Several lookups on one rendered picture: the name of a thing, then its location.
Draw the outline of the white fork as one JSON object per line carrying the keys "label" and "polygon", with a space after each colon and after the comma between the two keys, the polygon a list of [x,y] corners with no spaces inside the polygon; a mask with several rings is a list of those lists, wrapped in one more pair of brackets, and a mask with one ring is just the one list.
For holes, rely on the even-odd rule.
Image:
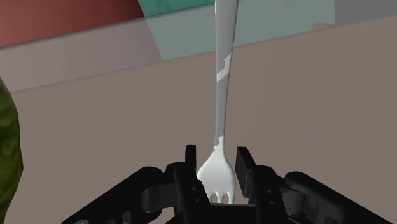
{"label": "white fork", "polygon": [[225,155],[225,124],[228,84],[232,64],[239,0],[214,0],[216,53],[216,128],[211,154],[197,172],[207,197],[222,203],[235,202],[235,172]]}

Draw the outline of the green bumpy round object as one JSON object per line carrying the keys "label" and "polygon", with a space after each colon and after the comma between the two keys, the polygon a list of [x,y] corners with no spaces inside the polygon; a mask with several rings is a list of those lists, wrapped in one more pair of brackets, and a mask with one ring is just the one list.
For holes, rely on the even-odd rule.
{"label": "green bumpy round object", "polygon": [[20,124],[10,91],[0,78],[0,222],[18,188],[23,171]]}

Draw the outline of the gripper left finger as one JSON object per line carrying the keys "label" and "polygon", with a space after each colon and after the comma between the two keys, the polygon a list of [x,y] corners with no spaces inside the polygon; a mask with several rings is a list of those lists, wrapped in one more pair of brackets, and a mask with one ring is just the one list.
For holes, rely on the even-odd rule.
{"label": "gripper left finger", "polygon": [[150,224],[168,207],[175,215],[165,224],[210,224],[211,203],[195,168],[196,146],[188,145],[184,162],[139,169],[61,224]]}

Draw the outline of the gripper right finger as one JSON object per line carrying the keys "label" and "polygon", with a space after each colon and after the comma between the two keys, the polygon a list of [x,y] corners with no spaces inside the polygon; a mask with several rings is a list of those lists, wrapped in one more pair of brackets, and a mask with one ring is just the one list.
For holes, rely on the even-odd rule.
{"label": "gripper right finger", "polygon": [[281,177],[237,148],[235,171],[257,224],[392,224],[305,173]]}

